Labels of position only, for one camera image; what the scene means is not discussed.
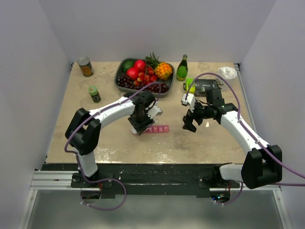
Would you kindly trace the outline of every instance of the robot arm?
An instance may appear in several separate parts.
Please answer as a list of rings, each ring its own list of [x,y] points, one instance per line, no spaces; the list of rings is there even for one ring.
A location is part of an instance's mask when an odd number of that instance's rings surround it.
[[[202,105],[193,94],[183,95],[182,105],[189,105],[186,116],[183,117],[183,129],[196,132],[193,125],[195,120],[198,125],[203,119],[213,118],[235,138],[243,151],[247,154],[243,165],[225,164],[215,167],[213,182],[222,180],[235,180],[244,182],[249,188],[256,188],[278,182],[282,179],[282,168],[253,140],[249,133],[240,125],[237,119],[237,108],[233,104],[225,104],[220,89],[206,92],[207,105]],[[270,150],[280,161],[282,151],[279,146],[270,146],[268,142],[260,138],[257,133],[246,123],[247,129],[260,139],[264,147]]]
[[[95,163],[94,149],[96,148],[100,131],[110,123],[125,117],[128,118],[132,125],[132,132],[140,135],[145,129],[154,124],[153,118],[156,115],[161,115],[162,110],[155,105],[155,98],[150,92],[142,92],[134,98],[122,103],[132,93],[127,93],[118,101],[107,106],[86,111],[81,108],[76,111],[66,133],[66,138],[69,138],[73,131],[88,117],[104,110],[87,123],[87,128],[82,127],[71,140],[71,146],[79,153],[78,159],[86,177],[91,177],[98,171]],[[112,107],[113,104],[119,103],[118,106]]]

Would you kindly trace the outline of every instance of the wall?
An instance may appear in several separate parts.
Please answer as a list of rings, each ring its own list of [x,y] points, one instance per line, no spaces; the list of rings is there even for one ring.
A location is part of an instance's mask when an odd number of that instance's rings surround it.
[[[48,150],[69,64],[36,0],[0,3],[0,228],[17,228]]]
[[[275,0],[39,0],[70,60],[241,62]]]
[[[283,150],[283,162],[305,174],[305,5],[278,0],[242,62],[258,133]],[[283,181],[305,183],[283,169]],[[295,229],[304,228],[304,188],[282,187]]]

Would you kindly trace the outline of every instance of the green bottle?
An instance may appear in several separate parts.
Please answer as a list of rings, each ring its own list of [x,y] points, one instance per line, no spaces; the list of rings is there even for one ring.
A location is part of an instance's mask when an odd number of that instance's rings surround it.
[[[188,68],[187,68],[187,55],[183,55],[182,61],[180,62],[177,69],[177,79],[183,81],[186,79]]]

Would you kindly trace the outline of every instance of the white plastic bag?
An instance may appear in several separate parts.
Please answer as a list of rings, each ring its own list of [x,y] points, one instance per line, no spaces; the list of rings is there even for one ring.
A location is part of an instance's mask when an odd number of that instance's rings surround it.
[[[218,74],[221,75],[223,78],[227,80],[227,82],[233,86],[236,78],[237,78],[237,71],[234,68],[230,67],[221,67],[218,69]],[[223,80],[220,79],[219,87],[222,91],[227,91],[230,88],[225,84]]]

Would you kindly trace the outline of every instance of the gray floor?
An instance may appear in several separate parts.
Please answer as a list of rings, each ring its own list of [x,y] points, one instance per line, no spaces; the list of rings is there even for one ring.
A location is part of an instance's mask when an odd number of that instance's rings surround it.
[[[111,207],[116,199],[95,205]],[[282,229],[272,191],[244,191],[232,204],[192,196],[128,196],[115,211],[80,205],[79,191],[39,191],[28,229]]]

